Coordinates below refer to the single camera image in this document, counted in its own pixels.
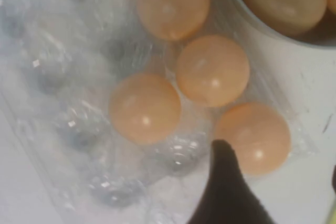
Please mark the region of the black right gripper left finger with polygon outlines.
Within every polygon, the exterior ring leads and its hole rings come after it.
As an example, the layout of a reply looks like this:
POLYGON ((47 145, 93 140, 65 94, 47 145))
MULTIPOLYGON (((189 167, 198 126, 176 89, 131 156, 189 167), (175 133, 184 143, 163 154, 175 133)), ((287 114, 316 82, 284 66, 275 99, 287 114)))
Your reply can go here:
POLYGON ((240 171, 225 140, 211 143, 209 178, 189 223, 274 223, 240 171))

